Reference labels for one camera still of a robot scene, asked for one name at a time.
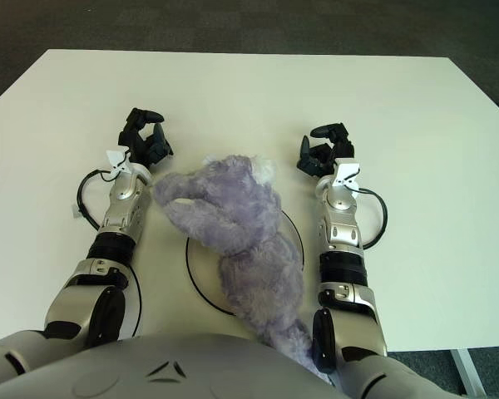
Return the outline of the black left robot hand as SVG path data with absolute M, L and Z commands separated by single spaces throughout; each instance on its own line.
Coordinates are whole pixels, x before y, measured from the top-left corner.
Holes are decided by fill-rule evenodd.
M 149 169 L 167 156 L 174 155 L 161 126 L 163 121 L 163 115 L 157 112 L 138 108 L 131 110 L 118 138 L 118 145 L 128 148 L 130 162 Z M 140 131 L 148 124 L 153 125 L 153 132 L 143 139 Z

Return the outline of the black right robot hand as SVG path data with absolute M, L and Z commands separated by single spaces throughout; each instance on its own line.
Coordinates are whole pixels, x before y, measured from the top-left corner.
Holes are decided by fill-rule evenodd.
M 348 131 L 343 123 L 316 127 L 309 135 L 329 140 L 331 145 L 323 143 L 310 146 L 309 138 L 306 135 L 303 137 L 296 167 L 306 175 L 316 177 L 331 175 L 334 173 L 337 159 L 354 157 L 354 146 L 348 138 Z

